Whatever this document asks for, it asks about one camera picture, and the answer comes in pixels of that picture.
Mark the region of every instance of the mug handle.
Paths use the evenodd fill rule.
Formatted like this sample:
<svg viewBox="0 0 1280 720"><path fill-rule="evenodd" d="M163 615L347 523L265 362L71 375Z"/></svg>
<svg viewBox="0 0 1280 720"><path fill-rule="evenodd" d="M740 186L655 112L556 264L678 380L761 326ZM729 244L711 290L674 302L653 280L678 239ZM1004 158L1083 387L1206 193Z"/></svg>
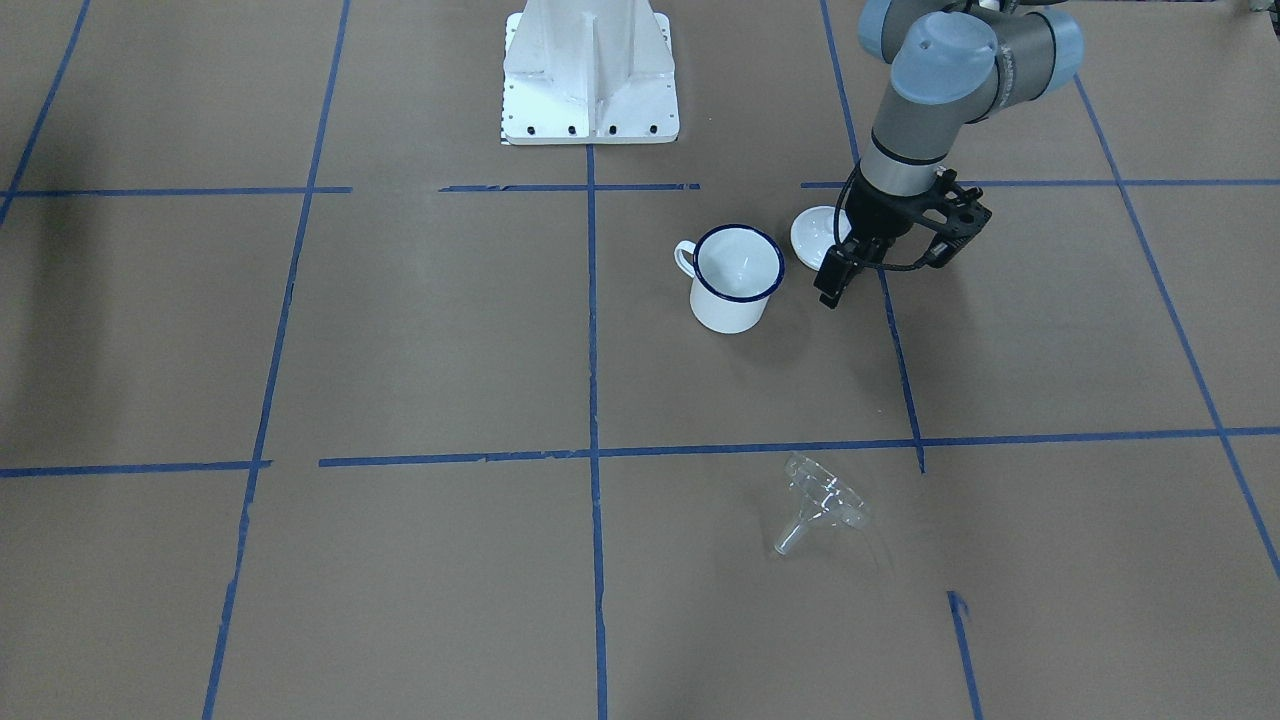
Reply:
<svg viewBox="0 0 1280 720"><path fill-rule="evenodd" d="M690 263L689 260L685 260L684 254L687 252L690 256L692 256L694 250L698 250L698 246L694 245L691 241L681 240L680 242L676 243L676 266L684 270L685 274L691 278L696 277L696 274L694 273L694 264Z"/></svg>

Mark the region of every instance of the blue grid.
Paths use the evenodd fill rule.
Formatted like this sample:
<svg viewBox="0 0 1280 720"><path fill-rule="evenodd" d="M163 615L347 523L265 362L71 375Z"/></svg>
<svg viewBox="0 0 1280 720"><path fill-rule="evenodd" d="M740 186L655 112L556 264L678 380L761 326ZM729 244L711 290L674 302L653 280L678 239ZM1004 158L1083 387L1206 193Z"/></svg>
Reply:
<svg viewBox="0 0 1280 720"><path fill-rule="evenodd" d="M12 468L0 469L3 478L52 478L76 475L120 475L120 474L152 474L152 473L202 473L202 471L248 471L246 482L244 500L241 511L239 530L236 550L236 566L230 583L227 588L221 623L214 650L214 659L210 667L209 688L204 705L204 719L210 720L214 715L214 706L218 694L218 684L224 660L227 638L234 609L236 591L246 550L250 528L250 506L257 486L259 473L271 465L270 460L262 457L266 442L268 427L271 415L271 404L275 393L275 384L279 374L280 356L283 354L285 332L288 327L289 311L293 299L293 284L297 278L298 259L301 256L303 241L306 238L310 210L315 195L351 193L349 186L317 186L320 159L324 150L325 129L328 124L329 109L333 101L334 86L342 59L342 47L346 37L347 19L351 10L351 0L343 0L342 15L334 42L333 56L329 68L329 78L325 87L324 102L316 129L312 149L311 165L305 186L296 187L210 187L210 188L67 188L67 190L20 190L22 178L29 164L35 146L40 138L41 129L49 115L58 90L61 85L67 67L76 50L81 31L83 29L91 0L83 0L72 28L70 37L63 53L58 70L54 76L49 94L36 118L35 127L23 149L18 168L12 178L8 190L0 191L3 204L0 204L0 225L8 218L9 210L15 200L20 199L52 199L52 197L140 197L140 196L250 196L250 195L297 195L303 197L302 210L298 219L297 233L293 243L293 254L289 263L288 281L284 299L280 307L279 323L276 328L275 345L271 355L270 370L264 392L259 430L255 439L252 457L248 460L232 460L218 462L166 462L166 464L141 464L141 465L83 465L83 466L45 466L45 468ZM845 90L844 73L840 64L840 55L832 32L832 23L827 0L819 0L823 24L827 35L828 50L831 54L832 70L841 110L844 113L845 127L849 136L850 151L854 161L859 158L858 141L854 132L852 111ZM717 454L751 454L751 452L783 452L783 451L819 451L819 450L884 450L884 448L914 448L918 455L920 471L925 471L925 448L928 447L961 447L961 446L992 446L992 445L1037 445L1037 443L1091 443L1091 442L1121 442L1121 441L1160 441L1179 438L1217 438L1245 500L1251 516L1254 521L1260 539L1271 561L1272 569L1280 578L1280 559L1277 559L1275 546L1263 521L1263 518L1253 498L1252 489L1240 469L1239 461L1231 445L1235 437L1262 437L1280 436L1280 427L1225 427L1217 413L1208 384L1201 372L1190 341L1178 315L1172 296L1170 295L1164 277L1160 272L1156 256L1147 241L1146 232L1138 218L1129 196L1129 187L1149 186L1183 186L1183 187L1212 187L1212 186L1244 186L1268 187L1280 186L1280 178L1199 178L1199 179L1132 179L1120 174L1119 167L1111 152L1110 143L1102 129L1101 122L1093 110L1093 105L1079 77L1075 78L1076 90L1084 101L1089 119L1098 136L1098 141L1107 158L1112 172L1111 179L989 179L974 181L973 184L991 187L1091 187L1115 186L1125 202L1130 222L1133 223L1138 241L1142 245L1148 268L1156 279L1161 292L1161 299L1169 313L1170 320L1178 333L1187 361L1196 377L1202 398L1212 419L1212 428L1188 428L1174 430L1132 430L1108 433L1046 433L1024 436L975 436L975 437L922 437L918 418L915 414L914 398L910 389L906 359L902 352L899 337L892 296L888 281L883 272L879 273L881 287L884 297L886 320L890 328L891 340L899 360L901 374L904 402L906 405L909 421L911 425L910 438L874 439L874 441L835 441L835 442L777 442L777 443L744 443L744 445L701 445L701 446L658 446L658 447L602 447L599 442L598 406L599 392L596 383L598 370L598 333L596 333L596 213L595 202L598 192L682 192L700 190L699 183L639 183L639 184L604 184L595 182L595 150L586 146L586 183L585 184L462 184L440 188L439 192L585 192L588 197L588 273L589 273L589 364L590 364L590 446L586 448L564 450L531 450L513 452L474 452L474 454L435 454L435 455L401 455L401 456L364 456L364 457L326 457L319 460L320 468L352 468L352 466L378 466L378 465L431 465L431 464L457 464L476 461L535 461L535 460L564 460L589 459L591 474L591 505L593 505L593 544L594 544L594 577L595 577L595 637L596 637L596 691L598 691L598 716L605 720L608 716L608 675L605 662L605 625L603 612L604 597L604 552L603 528L600 515L600 459L602 457L639 457L663 455L717 455ZM801 183L804 190L838 190L842 181L815 181ZM969 609L964 600L955 592L947 592L948 605L955 624L956 639L960 648L961 661L972 711L975 720L982 720L982 706L978 696L978 687L974 679L972 659L969 656L968 641L964 630L964 618Z"/></svg>

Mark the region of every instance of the white mug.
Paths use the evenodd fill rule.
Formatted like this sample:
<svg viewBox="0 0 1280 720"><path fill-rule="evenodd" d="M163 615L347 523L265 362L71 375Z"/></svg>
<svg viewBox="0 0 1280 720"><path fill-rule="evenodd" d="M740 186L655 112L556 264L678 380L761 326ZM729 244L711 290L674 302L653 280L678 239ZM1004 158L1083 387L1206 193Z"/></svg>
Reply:
<svg viewBox="0 0 1280 720"><path fill-rule="evenodd" d="M692 261L685 259L692 256ZM698 322L724 334L750 329L782 284L786 266L773 238L749 225L721 225L696 243L676 245L676 265L694 278L689 306Z"/></svg>

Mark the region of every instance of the blue joint cap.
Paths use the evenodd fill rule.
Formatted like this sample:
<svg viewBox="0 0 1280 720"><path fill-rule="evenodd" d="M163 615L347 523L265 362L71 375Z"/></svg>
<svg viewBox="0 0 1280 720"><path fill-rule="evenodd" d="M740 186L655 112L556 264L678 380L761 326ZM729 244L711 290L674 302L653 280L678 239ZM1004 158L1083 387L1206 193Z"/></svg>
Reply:
<svg viewBox="0 0 1280 720"><path fill-rule="evenodd" d="M1044 8L1033 14L1048 20L1048 27L1053 31L1053 74L1044 87L1044 92L1051 92L1071 82L1084 63L1084 32L1075 18L1062 10Z"/></svg>
<svg viewBox="0 0 1280 720"><path fill-rule="evenodd" d="M868 0L858 17L858 42L877 60L884 60L884 19L893 0Z"/></svg>
<svg viewBox="0 0 1280 720"><path fill-rule="evenodd" d="M906 31L890 78L918 105L955 102L996 72L996 31L964 13L929 13Z"/></svg>

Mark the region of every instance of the white plastic stand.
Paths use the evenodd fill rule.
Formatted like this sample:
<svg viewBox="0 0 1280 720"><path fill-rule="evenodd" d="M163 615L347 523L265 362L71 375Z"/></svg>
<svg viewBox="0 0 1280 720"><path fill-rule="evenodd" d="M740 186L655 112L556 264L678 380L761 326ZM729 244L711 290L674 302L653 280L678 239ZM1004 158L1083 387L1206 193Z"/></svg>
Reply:
<svg viewBox="0 0 1280 720"><path fill-rule="evenodd" d="M671 22L649 0L529 0L507 18L502 138L671 142L680 135Z"/></svg>

